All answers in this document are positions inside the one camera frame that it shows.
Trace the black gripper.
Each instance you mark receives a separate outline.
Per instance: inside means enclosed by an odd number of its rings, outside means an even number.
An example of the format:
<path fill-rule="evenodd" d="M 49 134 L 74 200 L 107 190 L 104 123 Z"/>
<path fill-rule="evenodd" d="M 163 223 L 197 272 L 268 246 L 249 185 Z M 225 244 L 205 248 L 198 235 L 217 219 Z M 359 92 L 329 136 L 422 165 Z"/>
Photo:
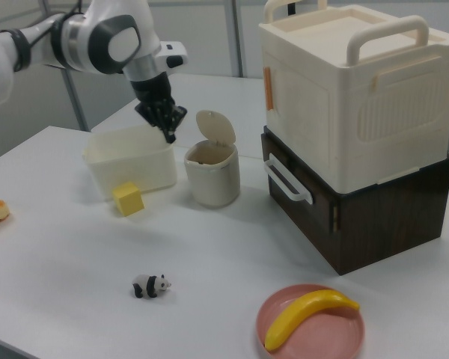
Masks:
<path fill-rule="evenodd" d="M 187 115 L 187 109 L 176 105 L 167 73 L 131 84 L 139 101 L 135 110 L 151 126 L 158 126 L 166 142 L 173 144 L 176 141 L 175 131 Z"/>

